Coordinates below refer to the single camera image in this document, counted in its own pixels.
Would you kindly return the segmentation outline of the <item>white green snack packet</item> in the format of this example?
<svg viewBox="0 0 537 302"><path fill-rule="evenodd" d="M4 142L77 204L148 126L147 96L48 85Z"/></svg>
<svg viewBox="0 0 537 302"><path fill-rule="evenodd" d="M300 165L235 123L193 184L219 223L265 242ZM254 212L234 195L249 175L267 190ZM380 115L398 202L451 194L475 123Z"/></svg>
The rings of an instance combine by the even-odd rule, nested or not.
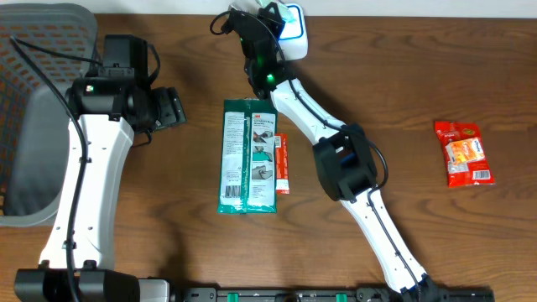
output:
<svg viewBox="0 0 537 302"><path fill-rule="evenodd" d="M276 206L278 113L258 99L226 99L218 212L272 214Z"/></svg>

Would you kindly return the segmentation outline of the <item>small red snack packet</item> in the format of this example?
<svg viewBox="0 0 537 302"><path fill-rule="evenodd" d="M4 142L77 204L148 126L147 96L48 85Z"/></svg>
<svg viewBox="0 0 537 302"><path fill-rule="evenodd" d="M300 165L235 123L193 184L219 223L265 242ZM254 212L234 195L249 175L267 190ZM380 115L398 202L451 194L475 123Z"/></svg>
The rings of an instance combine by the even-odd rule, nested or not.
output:
<svg viewBox="0 0 537 302"><path fill-rule="evenodd" d="M276 192L279 195L288 195L289 187L289 161L288 143L285 133L277 133L275 136L276 155Z"/></svg>

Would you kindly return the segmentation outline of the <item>large red snack bag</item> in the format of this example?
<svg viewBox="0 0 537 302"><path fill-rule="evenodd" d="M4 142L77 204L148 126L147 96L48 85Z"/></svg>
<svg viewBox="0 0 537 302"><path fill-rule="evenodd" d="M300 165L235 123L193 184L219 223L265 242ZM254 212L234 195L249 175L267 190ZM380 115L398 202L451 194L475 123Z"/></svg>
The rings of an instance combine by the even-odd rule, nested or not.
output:
<svg viewBox="0 0 537 302"><path fill-rule="evenodd" d="M487 157L484 160L458 165L452 164L448 159L445 146L450 142L467 138L479 138L482 143L482 134L476 123L435 121L434 126L435 134L441 144L444 162L446 163L449 187L495 184Z"/></svg>

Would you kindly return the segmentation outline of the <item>small orange snack packet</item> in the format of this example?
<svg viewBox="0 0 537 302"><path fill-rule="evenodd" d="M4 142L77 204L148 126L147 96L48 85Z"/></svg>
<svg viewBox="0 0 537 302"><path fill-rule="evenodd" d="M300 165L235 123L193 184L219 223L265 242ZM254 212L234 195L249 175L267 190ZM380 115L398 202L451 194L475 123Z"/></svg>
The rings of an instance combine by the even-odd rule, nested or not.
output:
<svg viewBox="0 0 537 302"><path fill-rule="evenodd" d="M479 138L467 138L450 142L445 146L445 149L448 159L455 165L476 162L486 158Z"/></svg>

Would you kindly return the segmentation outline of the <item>light green snack packet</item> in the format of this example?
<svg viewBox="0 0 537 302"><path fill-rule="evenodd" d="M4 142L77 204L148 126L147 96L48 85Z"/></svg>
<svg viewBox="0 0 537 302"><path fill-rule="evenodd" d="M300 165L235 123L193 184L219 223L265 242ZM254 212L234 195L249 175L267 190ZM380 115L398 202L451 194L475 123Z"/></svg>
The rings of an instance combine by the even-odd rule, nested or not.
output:
<svg viewBox="0 0 537 302"><path fill-rule="evenodd" d="M256 13L260 8L267 8L270 4L275 4L279 10L282 19L285 22L294 22L295 17L280 0L233 0L229 9L236 9L247 13Z"/></svg>

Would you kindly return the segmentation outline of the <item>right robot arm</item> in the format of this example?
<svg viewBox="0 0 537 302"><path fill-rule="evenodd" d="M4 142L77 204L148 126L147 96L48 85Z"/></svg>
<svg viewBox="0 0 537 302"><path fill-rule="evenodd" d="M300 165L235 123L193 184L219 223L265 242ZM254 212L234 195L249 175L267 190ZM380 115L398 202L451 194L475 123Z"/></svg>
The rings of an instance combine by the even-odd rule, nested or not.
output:
<svg viewBox="0 0 537 302"><path fill-rule="evenodd" d="M285 21L270 3L256 13L229 8L221 32L237 33L245 55L244 70L255 95L272 102L311 142L322 189L350 213L368 240L388 287L403 301L441 301L445 295L414 258L388 214L375 162L379 148L363 129L323 109L291 70L279 42Z"/></svg>

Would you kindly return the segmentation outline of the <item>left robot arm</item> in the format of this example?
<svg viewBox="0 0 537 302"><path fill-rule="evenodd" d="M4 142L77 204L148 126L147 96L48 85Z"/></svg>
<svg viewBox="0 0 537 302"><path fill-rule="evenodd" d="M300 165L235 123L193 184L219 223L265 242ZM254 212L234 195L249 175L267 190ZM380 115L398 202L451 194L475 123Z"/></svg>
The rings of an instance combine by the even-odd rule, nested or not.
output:
<svg viewBox="0 0 537 302"><path fill-rule="evenodd" d="M186 122L178 92L154 87L154 46L109 34L102 60L58 94L70 119L69 154L59 208L36 268L21 268L14 292L22 301L176 301L168 279L115 270L114 223L128 152L137 134Z"/></svg>

